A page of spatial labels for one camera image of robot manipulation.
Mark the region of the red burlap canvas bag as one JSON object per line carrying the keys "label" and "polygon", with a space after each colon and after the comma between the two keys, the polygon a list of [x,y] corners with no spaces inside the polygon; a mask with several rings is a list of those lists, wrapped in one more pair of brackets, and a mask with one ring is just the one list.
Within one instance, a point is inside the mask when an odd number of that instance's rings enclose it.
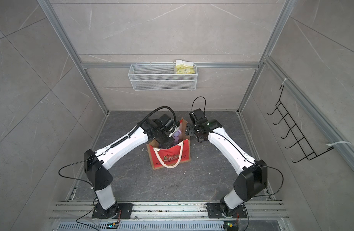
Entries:
{"label": "red burlap canvas bag", "polygon": [[180,120],[178,136],[172,135],[172,146],[168,149],[162,149],[161,144],[153,140],[146,147],[153,170],[161,168],[176,168],[181,163],[191,161],[190,156],[190,136],[185,135],[187,121]]}

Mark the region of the purple hourglass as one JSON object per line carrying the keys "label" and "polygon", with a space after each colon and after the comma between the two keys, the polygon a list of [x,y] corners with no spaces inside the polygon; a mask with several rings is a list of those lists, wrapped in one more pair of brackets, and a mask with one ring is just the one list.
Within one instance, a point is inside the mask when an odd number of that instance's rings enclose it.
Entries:
{"label": "purple hourglass", "polygon": [[179,140],[181,138],[181,130],[180,129],[176,130],[173,133],[172,137],[174,138],[174,143],[179,143]]}

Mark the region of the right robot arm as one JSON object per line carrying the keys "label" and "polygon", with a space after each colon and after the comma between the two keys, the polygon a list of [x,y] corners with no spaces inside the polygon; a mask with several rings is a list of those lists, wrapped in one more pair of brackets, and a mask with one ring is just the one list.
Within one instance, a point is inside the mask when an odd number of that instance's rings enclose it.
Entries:
{"label": "right robot arm", "polygon": [[279,190],[284,184],[283,173],[268,166],[263,160],[255,160],[247,154],[215,119],[208,120],[203,110],[189,113],[191,123],[186,134],[197,138],[199,142],[209,141],[231,163],[237,174],[233,189],[220,200],[219,210],[225,217],[232,217],[238,208],[268,187],[268,169],[278,171],[282,177]]}

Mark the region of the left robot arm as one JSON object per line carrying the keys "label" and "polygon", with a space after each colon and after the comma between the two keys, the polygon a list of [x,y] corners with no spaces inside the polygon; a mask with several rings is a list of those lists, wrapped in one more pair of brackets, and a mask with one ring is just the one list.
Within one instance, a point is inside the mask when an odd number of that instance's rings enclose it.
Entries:
{"label": "left robot arm", "polygon": [[[174,144],[171,134],[177,128],[177,116],[169,106],[160,106],[147,114],[131,131],[96,151],[89,149],[84,153],[84,160],[71,163],[58,170],[60,177],[89,184],[105,212],[117,209],[115,190],[112,188],[115,178],[115,167],[123,163],[126,155],[134,153],[141,145],[151,141],[159,142],[163,148]],[[65,176],[65,168],[84,164],[87,179]]]}

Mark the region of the yellow wipes packet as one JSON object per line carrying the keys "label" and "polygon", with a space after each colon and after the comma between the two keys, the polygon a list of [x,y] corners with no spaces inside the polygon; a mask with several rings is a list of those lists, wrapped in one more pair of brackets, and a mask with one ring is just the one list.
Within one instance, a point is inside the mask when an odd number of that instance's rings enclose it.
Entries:
{"label": "yellow wipes packet", "polygon": [[196,72],[194,68],[194,63],[183,61],[183,60],[176,60],[174,73],[181,74],[181,75],[195,74]]}

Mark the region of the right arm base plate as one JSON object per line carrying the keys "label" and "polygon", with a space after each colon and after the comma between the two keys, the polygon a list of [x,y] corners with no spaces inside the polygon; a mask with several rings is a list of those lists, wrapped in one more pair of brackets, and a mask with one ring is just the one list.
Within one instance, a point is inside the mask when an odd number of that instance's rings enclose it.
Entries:
{"label": "right arm base plate", "polygon": [[224,203],[206,203],[206,209],[209,218],[247,218],[243,205],[230,209]]}

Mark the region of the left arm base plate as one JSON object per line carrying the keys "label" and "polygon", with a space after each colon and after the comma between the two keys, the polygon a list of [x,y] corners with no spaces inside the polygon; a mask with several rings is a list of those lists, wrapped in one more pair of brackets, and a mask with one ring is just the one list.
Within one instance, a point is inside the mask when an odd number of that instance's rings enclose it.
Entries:
{"label": "left arm base plate", "polygon": [[100,203],[97,203],[91,217],[98,219],[130,219],[133,206],[132,203],[115,203],[112,207],[105,210]]}

